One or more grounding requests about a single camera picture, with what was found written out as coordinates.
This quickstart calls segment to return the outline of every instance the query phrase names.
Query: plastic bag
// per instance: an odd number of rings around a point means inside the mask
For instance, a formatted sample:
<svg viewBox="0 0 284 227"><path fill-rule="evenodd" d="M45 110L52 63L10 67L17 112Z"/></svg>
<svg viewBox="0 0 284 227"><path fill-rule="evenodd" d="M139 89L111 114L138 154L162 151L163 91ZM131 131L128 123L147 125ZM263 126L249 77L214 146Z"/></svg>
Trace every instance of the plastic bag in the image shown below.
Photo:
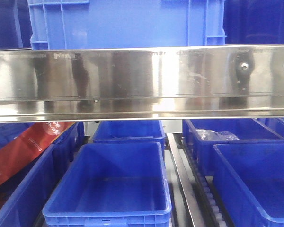
<svg viewBox="0 0 284 227"><path fill-rule="evenodd" d="M239 138L230 131L216 132L213 130L196 129L202 140L239 140Z"/></svg>

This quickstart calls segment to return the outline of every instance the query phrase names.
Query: bolt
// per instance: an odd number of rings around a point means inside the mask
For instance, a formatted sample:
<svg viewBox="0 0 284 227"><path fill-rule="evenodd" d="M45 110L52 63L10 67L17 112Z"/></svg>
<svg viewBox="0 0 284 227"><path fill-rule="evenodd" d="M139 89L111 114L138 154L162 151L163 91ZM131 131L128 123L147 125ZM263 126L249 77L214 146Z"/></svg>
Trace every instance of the bolt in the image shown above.
<svg viewBox="0 0 284 227"><path fill-rule="evenodd" d="M248 65L246 62L244 62L244 63L241 64L241 69L242 69L243 71L248 70L248 68L249 68L249 65Z"/></svg>

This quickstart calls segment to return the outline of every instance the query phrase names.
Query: blue plastic bin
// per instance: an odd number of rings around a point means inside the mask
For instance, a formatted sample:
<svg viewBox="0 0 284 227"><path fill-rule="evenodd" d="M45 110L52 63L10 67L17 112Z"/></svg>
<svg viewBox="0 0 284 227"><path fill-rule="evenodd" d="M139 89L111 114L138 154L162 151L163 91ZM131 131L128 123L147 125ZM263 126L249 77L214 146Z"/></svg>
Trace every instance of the blue plastic bin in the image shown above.
<svg viewBox="0 0 284 227"><path fill-rule="evenodd" d="M236 227L284 227L284 143L214 146L213 183Z"/></svg>
<svg viewBox="0 0 284 227"><path fill-rule="evenodd" d="M82 145L82 128L81 122L70 127L40 157L0 186L0 196L6 200L0 209L0 227L33 225L66 172L70 153Z"/></svg>
<svg viewBox="0 0 284 227"><path fill-rule="evenodd" d="M284 44L284 0L227 0L227 44Z"/></svg>
<svg viewBox="0 0 284 227"><path fill-rule="evenodd" d="M239 140L202 140L196 129L229 131ZM256 119L194 119L183 120L183 135L191 148L192 158L196 159L201 172L212 176L214 172L214 144L281 142L284 138Z"/></svg>
<svg viewBox="0 0 284 227"><path fill-rule="evenodd" d="M7 197L0 210L0 227L33 225L59 181L55 172L57 165L53 160L53 152L54 145L51 145L31 170L32 165L27 166L0 187L0 193Z"/></svg>
<svg viewBox="0 0 284 227"><path fill-rule="evenodd" d="M258 120L284 137L284 118L261 118Z"/></svg>
<svg viewBox="0 0 284 227"><path fill-rule="evenodd" d="M28 0L32 48L223 45L225 0Z"/></svg>
<svg viewBox="0 0 284 227"><path fill-rule="evenodd" d="M0 49L30 48L27 0L0 0Z"/></svg>
<svg viewBox="0 0 284 227"><path fill-rule="evenodd" d="M156 142L84 145L43 209L49 227L168 227L170 212Z"/></svg>
<svg viewBox="0 0 284 227"><path fill-rule="evenodd" d="M94 143L159 142L163 153L165 149L162 122L157 120L103 121L92 140Z"/></svg>

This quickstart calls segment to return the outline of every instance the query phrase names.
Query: plastic storage bin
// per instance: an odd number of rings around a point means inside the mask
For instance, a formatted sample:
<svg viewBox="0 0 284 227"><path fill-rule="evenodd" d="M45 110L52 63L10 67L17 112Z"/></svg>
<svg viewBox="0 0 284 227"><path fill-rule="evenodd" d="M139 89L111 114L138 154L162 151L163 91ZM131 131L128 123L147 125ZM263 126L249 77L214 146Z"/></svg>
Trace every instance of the plastic storage bin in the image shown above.
<svg viewBox="0 0 284 227"><path fill-rule="evenodd" d="M284 137L284 118L261 118L259 121Z"/></svg>
<svg viewBox="0 0 284 227"><path fill-rule="evenodd" d="M215 145L213 183L236 227L284 227L284 143Z"/></svg>
<svg viewBox="0 0 284 227"><path fill-rule="evenodd" d="M168 227L159 143L87 144L46 203L49 227Z"/></svg>
<svg viewBox="0 0 284 227"><path fill-rule="evenodd" d="M196 129L229 131L239 140L202 140ZM183 120L183 135L190 145L192 158L196 159L201 172L212 176L214 170L214 144L281 142L284 138L255 119L195 119Z"/></svg>
<svg viewBox="0 0 284 227"><path fill-rule="evenodd" d="M94 143L159 142L163 152L165 149L162 122L155 120L103 121L92 140Z"/></svg>
<svg viewBox="0 0 284 227"><path fill-rule="evenodd" d="M284 44L284 0L227 0L227 44Z"/></svg>
<svg viewBox="0 0 284 227"><path fill-rule="evenodd" d="M57 165L53 160L53 152L54 145L51 145L34 166L30 164L0 187L0 194L7 197L0 209L0 227L33 225L59 181L55 172Z"/></svg>
<svg viewBox="0 0 284 227"><path fill-rule="evenodd" d="M31 35L27 0L0 0L0 49L29 48Z"/></svg>
<svg viewBox="0 0 284 227"><path fill-rule="evenodd" d="M32 48L222 45L225 0L28 0Z"/></svg>
<svg viewBox="0 0 284 227"><path fill-rule="evenodd" d="M0 186L0 227L31 227L84 139L83 123L65 131L31 164Z"/></svg>

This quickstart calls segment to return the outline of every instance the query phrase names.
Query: shelf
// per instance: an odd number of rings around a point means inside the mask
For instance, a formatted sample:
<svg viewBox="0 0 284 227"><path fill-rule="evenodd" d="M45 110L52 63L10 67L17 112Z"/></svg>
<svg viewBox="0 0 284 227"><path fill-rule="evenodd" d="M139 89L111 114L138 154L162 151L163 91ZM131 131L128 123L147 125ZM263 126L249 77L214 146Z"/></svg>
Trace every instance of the shelf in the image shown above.
<svg viewBox="0 0 284 227"><path fill-rule="evenodd" d="M0 122L284 116L284 45L0 51Z"/></svg>

